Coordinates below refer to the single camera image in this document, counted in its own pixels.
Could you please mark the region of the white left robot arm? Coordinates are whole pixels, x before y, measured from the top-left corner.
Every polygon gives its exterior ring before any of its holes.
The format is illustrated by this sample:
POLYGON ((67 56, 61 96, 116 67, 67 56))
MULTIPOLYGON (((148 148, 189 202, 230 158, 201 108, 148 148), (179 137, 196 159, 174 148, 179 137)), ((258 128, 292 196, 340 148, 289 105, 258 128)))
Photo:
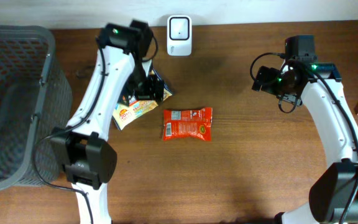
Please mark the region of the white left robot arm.
POLYGON ((109 23, 96 39, 98 54, 83 99, 64 128, 47 138, 77 197, 81 223, 111 223, 108 182, 117 164, 109 130, 117 104, 130 99, 163 101, 165 82, 150 74, 147 52, 156 42, 147 22, 109 23))

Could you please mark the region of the yellow wet wipes pack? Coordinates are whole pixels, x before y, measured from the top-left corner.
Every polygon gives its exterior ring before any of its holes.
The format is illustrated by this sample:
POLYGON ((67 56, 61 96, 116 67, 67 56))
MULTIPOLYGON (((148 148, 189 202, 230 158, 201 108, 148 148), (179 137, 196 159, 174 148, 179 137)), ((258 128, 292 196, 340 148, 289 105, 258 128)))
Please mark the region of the yellow wet wipes pack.
MULTIPOLYGON (((148 77, 157 78, 158 81, 162 81, 162 77, 154 69, 152 62, 144 62, 143 68, 149 69, 148 77)), ((167 84, 164 85, 163 101, 171 97, 173 92, 169 89, 167 84)), ((117 129, 122 131, 128 124, 140 118, 142 115, 152 111, 158 106, 158 103, 154 100, 136 100, 134 96, 129 97, 129 104, 124 105, 117 103, 114 111, 112 112, 112 118, 117 129)))

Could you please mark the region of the red snack bag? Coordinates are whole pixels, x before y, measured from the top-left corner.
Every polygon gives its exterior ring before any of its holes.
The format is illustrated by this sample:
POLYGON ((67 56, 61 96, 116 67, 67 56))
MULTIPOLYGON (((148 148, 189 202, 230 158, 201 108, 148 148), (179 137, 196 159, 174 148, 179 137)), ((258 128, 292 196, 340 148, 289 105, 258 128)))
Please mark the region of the red snack bag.
POLYGON ((213 109, 199 110, 164 110, 164 130, 162 139, 168 141, 180 138, 196 138, 203 141, 211 140, 213 109))

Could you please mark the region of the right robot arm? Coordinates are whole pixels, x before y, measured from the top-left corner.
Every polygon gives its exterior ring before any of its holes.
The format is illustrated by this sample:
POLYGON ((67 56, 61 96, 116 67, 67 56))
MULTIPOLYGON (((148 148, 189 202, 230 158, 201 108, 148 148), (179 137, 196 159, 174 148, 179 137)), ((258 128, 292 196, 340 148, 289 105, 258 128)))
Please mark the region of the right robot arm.
POLYGON ((358 125, 344 96, 342 77, 333 63, 319 62, 312 35, 285 40, 280 68, 261 66, 251 78, 254 91, 279 103, 305 106, 318 130, 327 169, 310 188, 308 201, 275 215, 274 222, 358 223, 358 125))

